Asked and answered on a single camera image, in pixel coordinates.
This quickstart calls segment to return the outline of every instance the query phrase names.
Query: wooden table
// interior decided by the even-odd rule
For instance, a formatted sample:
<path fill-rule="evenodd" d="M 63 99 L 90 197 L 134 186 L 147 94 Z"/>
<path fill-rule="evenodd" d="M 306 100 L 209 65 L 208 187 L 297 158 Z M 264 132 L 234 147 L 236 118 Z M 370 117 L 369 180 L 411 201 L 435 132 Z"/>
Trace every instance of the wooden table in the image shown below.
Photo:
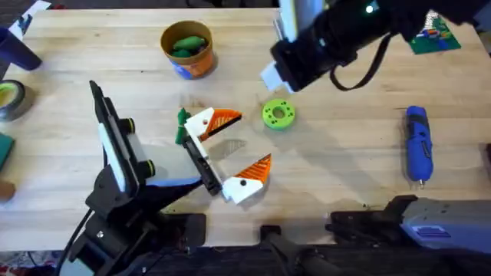
<path fill-rule="evenodd" d="M 237 173 L 272 153 L 267 189 L 245 205 L 212 198 L 201 187 L 167 212 L 205 212 L 208 245 L 252 245 L 260 225 L 277 223 L 297 242 L 329 242 L 328 213 L 383 208 L 395 195 L 435 199 L 491 199 L 483 153 L 491 142 L 491 60 L 468 25 L 451 29 L 458 51 L 414 56 L 396 37 L 376 77 L 351 92 L 326 77 L 301 93 L 270 94 L 259 72 L 275 43 L 272 9 L 45 11 L 36 15 L 25 43 L 43 66 L 31 73 L 11 66 L 6 79 L 37 91 L 33 108 L 0 130 L 16 145 L 0 177 L 17 194 L 0 207 L 0 249 L 61 249 L 87 210 L 84 200 L 102 168 L 94 105 L 95 80 L 122 117 L 133 117 L 144 144 L 173 145 L 180 107 L 241 110 L 241 122 L 205 145 L 217 168 Z M 170 24 L 194 19 L 213 33 L 219 58 L 202 80 L 182 80 L 160 50 Z M 339 70 L 354 84 L 377 44 Z M 287 97 L 295 125 L 269 130 L 262 104 Z M 405 108 L 427 108 L 435 170 L 424 191 L 404 178 Z"/>

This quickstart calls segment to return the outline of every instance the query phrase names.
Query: green object in cup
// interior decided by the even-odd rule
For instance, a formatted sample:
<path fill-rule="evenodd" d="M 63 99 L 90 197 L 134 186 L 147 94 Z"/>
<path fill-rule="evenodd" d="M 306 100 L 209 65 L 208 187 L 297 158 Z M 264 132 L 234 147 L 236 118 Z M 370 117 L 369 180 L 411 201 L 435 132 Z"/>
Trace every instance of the green object in cup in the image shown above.
<path fill-rule="evenodd" d="M 181 57 L 182 58 L 189 58 L 192 55 L 191 55 L 191 53 L 188 50 L 186 50 L 186 49 L 180 49 L 178 51 L 173 51 L 172 52 L 172 56 L 173 57 L 176 57 L 176 58 L 177 57 L 178 58 L 181 58 Z"/>
<path fill-rule="evenodd" d="M 172 53 L 176 41 L 192 36 L 203 38 L 205 48 L 199 53 L 190 51 L 191 54 L 194 54 L 191 57 L 174 57 Z M 179 21 L 169 26 L 160 37 L 160 47 L 171 61 L 175 71 L 186 80 L 203 77 L 216 64 L 211 31 L 203 23 L 197 21 Z"/>
<path fill-rule="evenodd" d="M 197 36 L 190 36 L 174 43 L 174 50 L 195 50 L 199 49 L 199 46 L 205 44 L 205 39 Z"/>

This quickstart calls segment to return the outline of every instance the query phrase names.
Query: green spool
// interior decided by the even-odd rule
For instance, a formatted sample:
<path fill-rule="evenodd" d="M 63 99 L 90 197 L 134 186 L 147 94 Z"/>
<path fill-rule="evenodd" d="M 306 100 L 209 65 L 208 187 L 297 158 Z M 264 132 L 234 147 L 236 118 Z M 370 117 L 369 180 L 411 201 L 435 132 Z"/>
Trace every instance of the green spool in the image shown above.
<path fill-rule="evenodd" d="M 274 99 L 262 108 L 262 120 L 269 128 L 283 130 L 292 125 L 295 108 L 286 100 Z"/>
<path fill-rule="evenodd" d="M 16 80 L 0 81 L 0 121 L 12 121 L 33 103 L 34 93 Z"/>

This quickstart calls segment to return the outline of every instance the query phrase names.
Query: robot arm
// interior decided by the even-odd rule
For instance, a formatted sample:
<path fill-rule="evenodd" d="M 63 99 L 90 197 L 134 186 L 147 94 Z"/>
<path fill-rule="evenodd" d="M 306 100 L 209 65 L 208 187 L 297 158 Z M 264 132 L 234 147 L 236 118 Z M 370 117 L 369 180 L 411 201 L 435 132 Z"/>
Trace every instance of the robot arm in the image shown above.
<path fill-rule="evenodd" d="M 476 15 L 491 9 L 489 0 L 339 0 L 323 11 L 301 31 L 293 42 L 284 39 L 271 48 L 275 69 L 283 82 L 297 92 L 327 72 L 341 90 L 365 85 L 382 62 L 392 36 L 401 34 L 411 41 L 422 29 L 426 14 L 433 9 L 456 24 L 475 23 Z M 352 88 L 339 84 L 334 75 L 337 66 L 346 66 L 357 58 L 357 51 L 386 36 L 367 75 Z"/>

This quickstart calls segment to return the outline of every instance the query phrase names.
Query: black mount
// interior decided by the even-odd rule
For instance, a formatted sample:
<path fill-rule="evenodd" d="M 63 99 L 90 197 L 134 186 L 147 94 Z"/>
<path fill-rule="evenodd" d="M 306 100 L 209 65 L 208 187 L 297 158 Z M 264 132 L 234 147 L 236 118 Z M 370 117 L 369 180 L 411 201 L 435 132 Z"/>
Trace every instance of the black mount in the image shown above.
<path fill-rule="evenodd" d="M 213 174 L 207 161 L 201 156 L 198 148 L 190 136 L 183 138 L 183 147 L 187 150 L 189 157 L 194 162 L 194 166 L 198 169 L 201 175 L 201 182 L 208 189 L 210 195 L 215 196 L 222 190 L 222 184 Z"/>
<path fill-rule="evenodd" d="M 114 150 L 113 160 L 124 175 L 125 190 L 121 192 L 104 150 L 104 168 L 96 178 L 94 191 L 85 201 L 94 214 L 72 245 L 68 260 L 78 258 L 96 276 L 112 275 L 150 251 L 163 247 L 189 250 L 203 245 L 206 238 L 204 214 L 160 213 L 203 182 L 176 187 L 147 186 L 146 178 L 153 176 L 154 167 L 151 160 L 137 162 L 127 138 L 134 133 L 133 120 L 119 119 L 110 98 L 104 97 L 93 81 L 91 89 L 97 119 L 107 131 Z"/>
<path fill-rule="evenodd" d="M 339 245 L 419 247 L 400 227 L 404 211 L 416 200 L 415 195 L 399 195 L 383 211 L 332 212 L 325 229 Z"/>
<path fill-rule="evenodd" d="M 282 236 L 277 225 L 263 225 L 260 231 L 261 246 L 270 248 L 285 275 L 311 276 L 370 276 L 354 269 L 341 269 L 309 245 L 297 245 Z"/>

